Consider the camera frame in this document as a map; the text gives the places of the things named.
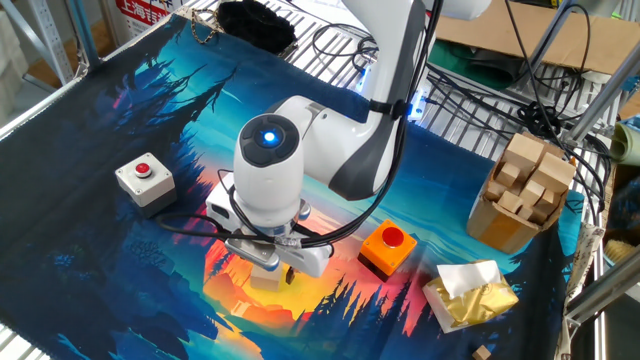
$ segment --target gold foil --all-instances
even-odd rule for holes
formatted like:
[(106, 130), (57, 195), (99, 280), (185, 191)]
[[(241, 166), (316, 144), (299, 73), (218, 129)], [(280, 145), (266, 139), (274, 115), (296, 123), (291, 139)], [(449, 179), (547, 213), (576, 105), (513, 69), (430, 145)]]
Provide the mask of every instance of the gold foil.
[(518, 302), (518, 297), (504, 276), (500, 277), (502, 282), (499, 284), (486, 284), (454, 299), (449, 297), (441, 277), (432, 280), (427, 286), (436, 287), (438, 295), (454, 319), (451, 327), (456, 328), (460, 325), (476, 325), (491, 320)]

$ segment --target orange box with red button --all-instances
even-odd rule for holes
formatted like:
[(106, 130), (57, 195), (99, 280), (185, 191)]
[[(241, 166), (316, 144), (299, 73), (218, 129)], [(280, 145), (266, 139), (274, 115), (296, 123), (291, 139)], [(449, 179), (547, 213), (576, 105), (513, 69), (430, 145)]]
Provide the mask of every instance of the orange box with red button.
[(385, 220), (362, 243), (358, 260), (382, 281), (387, 281), (416, 245), (414, 238), (391, 220)]

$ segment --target wooden block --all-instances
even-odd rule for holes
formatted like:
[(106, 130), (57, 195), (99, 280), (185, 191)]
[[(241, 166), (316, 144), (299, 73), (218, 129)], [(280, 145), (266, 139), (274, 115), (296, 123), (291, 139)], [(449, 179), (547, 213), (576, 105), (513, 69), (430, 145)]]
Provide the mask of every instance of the wooden block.
[(533, 171), (544, 145), (526, 136), (515, 134), (504, 150), (502, 160), (516, 166), (522, 172), (520, 176), (526, 178)]
[(513, 164), (505, 163), (496, 176), (496, 181), (506, 187), (511, 187), (519, 175), (520, 169)]
[(487, 184), (487, 190), (484, 192), (484, 197), (489, 201), (498, 201), (504, 194), (507, 188), (495, 181), (489, 181)]
[(529, 180), (518, 196), (520, 196), (525, 205), (533, 206), (540, 200), (542, 193), (544, 193), (544, 187), (533, 180)]
[(529, 205), (522, 205), (522, 208), (520, 208), (520, 210), (518, 211), (518, 216), (520, 216), (524, 220), (530, 221), (538, 225), (542, 225), (544, 224), (545, 221), (547, 221), (546, 214)]
[(520, 199), (517, 195), (514, 195), (512, 192), (505, 191), (498, 201), (498, 205), (502, 206), (507, 211), (516, 214), (522, 206), (522, 199)]
[(543, 213), (542, 211), (536, 208), (533, 208), (533, 215), (531, 215), (531, 217), (529, 218), (529, 221), (538, 225), (542, 225), (544, 224), (545, 221), (547, 221), (548, 217), (549, 216), (547, 214)]
[(560, 194), (546, 189), (534, 208), (544, 213), (545, 215), (549, 215), (556, 210), (558, 204), (560, 203), (561, 197), (562, 196)]
[(480, 348), (473, 353), (474, 360), (487, 360), (489, 356), (491, 356), (491, 353), (484, 345), (480, 346)]
[(539, 164), (540, 161), (542, 160), (542, 157), (544, 156), (544, 154), (546, 153), (551, 153), (559, 158), (562, 158), (562, 155), (564, 154), (564, 151), (562, 149), (560, 149), (559, 147), (555, 146), (555, 145), (551, 145), (547, 142), (545, 142), (544, 140), (540, 139), (539, 137), (534, 136), (531, 133), (524, 133), (522, 134), (524, 137), (531, 139), (539, 144), (542, 144), (542, 146), (544, 146), (544, 149), (542, 150), (542, 154), (540, 154), (540, 159), (538, 159), (538, 162), (536, 164)]
[(251, 270), (251, 287), (268, 291), (278, 291), (282, 280), (282, 263), (274, 271), (267, 271), (258, 265)]
[(562, 194), (569, 188), (575, 172), (576, 168), (573, 165), (551, 153), (546, 153), (530, 180), (537, 182), (545, 189)]
[(524, 189), (524, 182), (516, 180), (516, 182), (514, 182), (513, 185), (511, 185), (511, 187), (509, 188), (509, 191), (514, 195), (520, 196), (522, 189)]

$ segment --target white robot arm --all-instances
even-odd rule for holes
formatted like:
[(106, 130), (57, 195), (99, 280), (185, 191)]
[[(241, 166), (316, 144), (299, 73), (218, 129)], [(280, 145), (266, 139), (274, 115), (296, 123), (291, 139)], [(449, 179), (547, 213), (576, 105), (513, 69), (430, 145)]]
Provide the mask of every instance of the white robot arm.
[[(430, 8), (432, 0), (424, 1)], [(375, 70), (369, 75), (373, 84), (371, 102), (386, 105), (387, 111), (372, 109), (366, 123), (358, 123), (322, 104), (294, 96), (273, 112), (250, 120), (238, 137), (234, 174), (223, 181), (227, 189), (235, 185), (232, 196), (245, 219), (238, 216), (228, 194), (220, 189), (222, 184), (207, 199), (208, 215), (229, 230), (257, 230), (281, 239), (304, 237), (293, 231), (299, 218), (308, 215), (308, 207), (300, 199), (304, 175), (347, 200), (368, 198), (384, 184), (393, 159), (397, 118), (406, 111), (401, 105), (407, 98), (420, 52), (425, 3), (344, 3), (376, 40), (379, 55)], [(459, 6), (447, 8), (446, 4), (452, 3)], [(449, 15), (471, 18), (489, 3), (490, 0), (445, 0), (443, 11), (449, 9)], [(296, 249), (232, 239), (225, 244), (230, 251), (266, 269), (274, 269), (281, 260), (311, 276), (322, 274), (332, 252), (330, 245)]]

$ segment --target blue led light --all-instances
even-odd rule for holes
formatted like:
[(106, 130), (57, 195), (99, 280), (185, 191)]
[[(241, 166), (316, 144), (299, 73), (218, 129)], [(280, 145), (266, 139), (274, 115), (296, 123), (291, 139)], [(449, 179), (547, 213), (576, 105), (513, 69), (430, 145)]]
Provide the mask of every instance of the blue led light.
[(272, 148), (280, 145), (282, 142), (282, 135), (278, 130), (266, 130), (260, 131), (262, 139), (259, 140), (262, 146)]
[(268, 131), (264, 133), (264, 141), (270, 143), (275, 141), (275, 139), (276, 139), (276, 134), (274, 134), (272, 131)]

